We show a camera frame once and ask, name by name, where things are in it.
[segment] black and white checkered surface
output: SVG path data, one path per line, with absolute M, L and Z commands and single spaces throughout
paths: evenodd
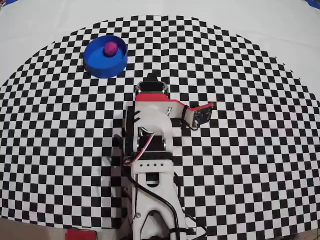
M 105 34 L 127 43 L 128 64 L 117 77 L 97 79 L 84 70 L 83 52 Z M 267 239 L 318 227 L 320 103 L 258 45 L 182 16 L 96 23 L 44 47 L 4 83 L 1 217 L 119 227 L 128 181 L 112 156 L 112 136 L 122 132 L 134 85 L 152 70 L 171 99 L 216 102 L 198 131 L 174 124 L 181 204 L 208 226 L 209 239 Z

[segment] wire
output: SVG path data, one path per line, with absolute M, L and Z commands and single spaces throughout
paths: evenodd
M 205 237 L 207 235 L 207 228 L 205 226 L 203 226 L 202 224 L 200 224 L 199 222 L 197 222 L 197 220 L 193 216 L 191 216 L 189 213 L 187 213 L 185 210 L 182 209 L 182 212 L 184 213 L 184 215 L 186 215 L 188 218 L 190 218 L 192 221 L 194 221 L 196 225 L 199 225 L 204 230 L 204 234 L 197 236 L 197 237 L 193 238 L 192 240 L 198 240 L 202 237 Z
M 177 196 L 178 196 L 178 199 L 179 199 L 180 196 L 181 196 L 181 186 L 180 186 L 180 183 L 179 183 L 179 176 L 178 176 L 178 174 L 176 172 L 174 172 L 174 177 L 176 179 L 175 185 L 178 188 Z M 207 228 L 205 226 L 203 226 L 202 224 L 200 224 L 199 222 L 197 222 L 197 220 L 193 216 L 191 216 L 189 213 L 187 213 L 185 210 L 182 209 L 182 212 L 184 213 L 184 215 L 186 215 L 188 218 L 190 218 L 192 221 L 194 221 L 196 225 L 199 225 L 204 230 L 204 234 L 202 234 L 200 236 L 197 236 L 192 240 L 198 240 L 198 239 L 200 239 L 202 237 L 205 237 L 207 235 Z
M 317 236 L 316 236 L 316 238 L 313 239 L 313 240 L 317 240 L 317 239 L 320 237 L 320 234 L 318 233 L 318 228 L 316 229 L 316 234 L 317 234 Z
M 155 132 L 151 134 L 151 136 L 149 137 L 149 139 L 146 142 L 146 144 L 144 145 L 144 147 L 141 149 L 139 154 L 132 161 L 130 161 L 130 158 L 127 158 L 126 160 L 124 160 L 123 164 L 125 166 L 129 166 L 129 165 L 135 163 L 136 161 L 138 161 L 139 158 L 142 156 L 142 154 L 144 154 L 144 152 L 146 151 L 147 147 L 149 146 L 149 144 L 151 143 L 151 140 L 154 138 L 155 135 L 156 135 Z
M 193 128 L 192 126 L 189 125 L 189 123 L 185 122 L 185 125 L 191 129 L 192 131 L 197 131 L 199 129 L 199 125 L 197 124 L 195 128 Z
M 170 114 L 170 112 L 171 112 L 171 109 L 172 109 L 171 107 L 168 108 L 168 111 L 167 111 L 167 113 L 166 113 L 167 116 L 169 116 L 169 114 Z M 123 161 L 123 164 L 124 164 L 125 166 L 129 166 L 129 165 L 135 163 L 136 161 L 138 161 L 139 158 L 142 156 L 142 154 L 144 154 L 144 152 L 146 151 L 146 149 L 147 149 L 147 147 L 149 146 L 149 144 L 151 143 L 151 140 L 152 140 L 152 139 L 154 138 L 154 136 L 156 135 L 155 132 L 147 131 L 144 127 L 142 127 L 142 129 L 143 129 L 145 132 L 151 134 L 151 136 L 149 137 L 148 141 L 145 143 L 144 147 L 141 149 L 141 151 L 139 152 L 139 154 L 138 154 L 133 160 L 130 160 L 130 158 L 127 158 L 126 160 Z
M 124 149 L 123 149 L 123 144 L 119 145 L 119 148 L 121 149 L 121 161 L 123 162 L 124 159 Z M 137 181 L 135 181 L 130 173 L 127 173 L 123 167 L 121 167 L 121 172 L 122 174 L 124 174 L 128 180 L 138 189 L 140 189 L 141 191 L 145 192 L 146 194 L 149 194 L 150 196 L 154 197 L 155 199 L 159 200 L 160 202 L 164 203 L 165 205 L 167 205 L 172 214 L 173 214 L 173 220 L 174 220 L 174 228 L 178 229 L 179 228 L 179 222 L 178 222 L 178 214 L 177 211 L 175 210 L 175 208 L 171 205 L 170 202 L 168 202 L 167 200 L 165 200 L 164 198 L 162 198 L 161 196 L 157 195 L 156 193 L 148 190 L 147 188 L 145 188 L 144 186 L 140 185 Z M 135 191 L 135 204 L 137 204 L 137 198 L 138 198 L 138 191 Z M 180 240 L 180 232 L 178 230 L 175 231 L 175 235 L 176 235 L 176 240 Z
M 165 205 L 167 205 L 170 210 L 172 211 L 173 214 L 173 218 L 174 218 L 174 228 L 177 229 L 179 228 L 179 223 L 178 223 L 178 214 L 177 211 L 175 210 L 175 208 L 171 205 L 170 202 L 168 202 L 167 200 L 165 200 L 164 198 L 162 198 L 161 196 L 157 195 L 156 193 L 148 190 L 147 188 L 145 188 L 144 186 L 140 185 L 138 182 L 136 182 L 130 174 L 128 174 L 126 171 L 124 171 L 122 169 L 122 173 L 128 178 L 128 180 L 138 189 L 140 189 L 141 191 L 145 192 L 146 194 L 149 194 L 150 196 L 154 197 L 155 199 L 159 200 L 160 202 L 164 203 Z M 175 232 L 176 234 L 176 239 L 180 240 L 180 233 L 179 231 Z

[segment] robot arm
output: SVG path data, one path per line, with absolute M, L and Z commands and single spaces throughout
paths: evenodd
M 152 81 L 151 85 L 158 87 L 156 90 L 148 82 L 143 83 L 137 85 L 134 106 L 126 111 L 123 144 L 127 158 L 139 153 L 139 158 L 129 161 L 131 174 L 127 175 L 132 183 L 128 211 L 132 238 L 186 240 L 190 230 L 174 184 L 171 119 L 181 119 L 182 124 L 196 130 L 210 120 L 213 103 L 190 108 L 169 99 L 164 83 Z M 158 213 L 166 225 L 166 238 L 155 220 L 148 220 L 153 213 Z

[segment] blue bowl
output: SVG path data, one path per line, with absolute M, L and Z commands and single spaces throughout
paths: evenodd
M 112 57 L 104 55 L 104 46 L 115 42 L 118 51 Z M 93 76 L 101 79 L 111 78 L 121 73 L 128 62 L 127 45 L 117 36 L 105 35 L 90 42 L 84 50 L 83 63 L 85 69 Z

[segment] pink ball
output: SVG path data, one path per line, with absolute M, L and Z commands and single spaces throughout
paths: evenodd
M 118 45 L 114 41 L 109 41 L 104 45 L 103 52 L 104 55 L 108 58 L 116 55 L 118 51 Z

